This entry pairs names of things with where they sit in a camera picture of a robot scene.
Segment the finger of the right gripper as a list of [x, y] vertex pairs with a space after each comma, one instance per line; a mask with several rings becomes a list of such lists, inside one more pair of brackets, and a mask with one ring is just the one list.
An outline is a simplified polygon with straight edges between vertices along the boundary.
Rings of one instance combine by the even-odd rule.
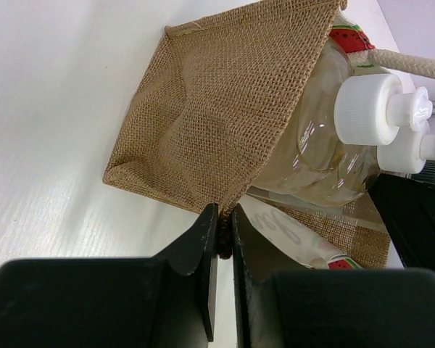
[[402, 264], [435, 270], [435, 184], [380, 174], [369, 196]]

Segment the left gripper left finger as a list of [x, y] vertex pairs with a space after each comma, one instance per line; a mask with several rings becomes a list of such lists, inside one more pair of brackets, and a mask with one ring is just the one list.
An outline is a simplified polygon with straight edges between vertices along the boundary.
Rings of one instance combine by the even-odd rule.
[[218, 207], [153, 257], [12, 260], [0, 267], [0, 347], [207, 347]]

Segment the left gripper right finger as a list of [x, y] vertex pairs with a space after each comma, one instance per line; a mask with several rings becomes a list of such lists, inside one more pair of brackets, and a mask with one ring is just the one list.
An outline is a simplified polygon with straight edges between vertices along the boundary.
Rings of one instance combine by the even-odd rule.
[[231, 216], [239, 347], [435, 347], [435, 273], [309, 270]]

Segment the burlap watermelon print canvas bag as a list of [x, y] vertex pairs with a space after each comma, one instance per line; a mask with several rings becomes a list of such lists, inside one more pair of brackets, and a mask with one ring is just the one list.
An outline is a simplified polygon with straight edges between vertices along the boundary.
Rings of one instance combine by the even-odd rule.
[[[366, 192], [337, 207], [253, 183], [286, 130], [328, 41], [357, 75], [435, 79], [435, 59], [377, 49], [343, 15], [345, 1], [259, 1], [165, 28], [130, 103], [103, 181], [192, 212], [219, 207], [218, 254], [233, 253], [231, 211], [308, 268], [383, 268], [390, 238]], [[403, 178], [405, 173], [388, 172]]]

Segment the grey-capped clear bottle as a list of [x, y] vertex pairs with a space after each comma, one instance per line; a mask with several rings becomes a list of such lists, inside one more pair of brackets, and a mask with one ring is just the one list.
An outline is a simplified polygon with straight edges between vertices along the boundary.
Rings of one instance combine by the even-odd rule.
[[427, 160], [423, 169], [412, 175], [415, 181], [435, 184], [435, 160]]

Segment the white-capped yellow bottle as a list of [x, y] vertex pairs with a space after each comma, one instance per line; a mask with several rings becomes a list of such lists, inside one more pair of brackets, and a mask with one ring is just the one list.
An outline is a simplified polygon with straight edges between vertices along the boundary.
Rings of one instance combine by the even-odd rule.
[[382, 171], [419, 174], [427, 161], [435, 161], [435, 135], [428, 128], [401, 128], [389, 145], [376, 147], [376, 159]]
[[350, 203], [382, 171], [376, 147], [389, 145], [401, 128], [423, 130], [432, 111], [426, 88], [406, 93], [389, 72], [357, 75], [344, 50], [328, 41], [253, 185], [321, 207]]

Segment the left white-capped yellow bottle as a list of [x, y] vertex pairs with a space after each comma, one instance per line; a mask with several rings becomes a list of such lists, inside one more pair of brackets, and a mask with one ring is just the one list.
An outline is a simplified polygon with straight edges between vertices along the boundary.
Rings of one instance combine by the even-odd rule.
[[321, 207], [350, 203], [382, 171], [376, 147], [389, 145], [401, 128], [423, 130], [432, 111], [426, 88], [406, 93], [389, 72], [357, 75], [344, 50], [328, 41], [253, 185]]

